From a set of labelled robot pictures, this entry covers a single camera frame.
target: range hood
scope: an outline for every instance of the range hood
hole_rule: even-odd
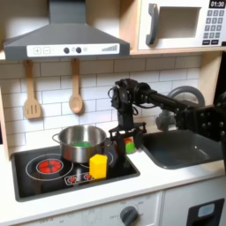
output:
[[[86,23],[86,0],[49,0],[49,25],[4,42],[6,60],[129,56],[130,44]]]

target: countertop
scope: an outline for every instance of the countertop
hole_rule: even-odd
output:
[[[0,186],[0,225],[29,222],[143,193],[156,192],[178,185],[224,176],[223,161],[169,170],[156,166],[142,150],[130,154],[128,157],[139,170],[139,177],[39,200],[17,202],[14,195],[11,162],[5,160],[4,148],[0,146],[0,175],[2,178]]]

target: wooden spoon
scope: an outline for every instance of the wooden spoon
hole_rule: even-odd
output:
[[[71,110],[80,113],[82,110],[82,99],[79,95],[79,60],[72,59],[72,96],[69,101]]]
[[[39,102],[34,98],[34,84],[32,78],[33,62],[30,60],[24,61],[27,84],[27,99],[24,105],[25,118],[37,118],[41,116],[41,107]]]

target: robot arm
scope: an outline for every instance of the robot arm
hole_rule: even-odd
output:
[[[209,139],[221,141],[222,147],[226,147],[226,99],[216,106],[199,108],[191,102],[181,102],[158,94],[147,83],[139,83],[132,79],[119,80],[112,90],[111,102],[112,107],[117,109],[118,127],[110,130],[109,133],[110,139],[117,142],[121,154],[125,153],[124,138],[133,136],[136,148],[141,146],[142,135],[147,132],[146,124],[133,122],[132,105],[145,108],[142,106],[144,103],[151,103],[161,109],[174,112],[179,130],[190,130]],[[226,149],[222,150],[226,159]]]

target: gray sink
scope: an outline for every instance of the gray sink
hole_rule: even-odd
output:
[[[222,159],[221,143],[189,131],[146,134],[143,148],[155,164],[169,170]]]

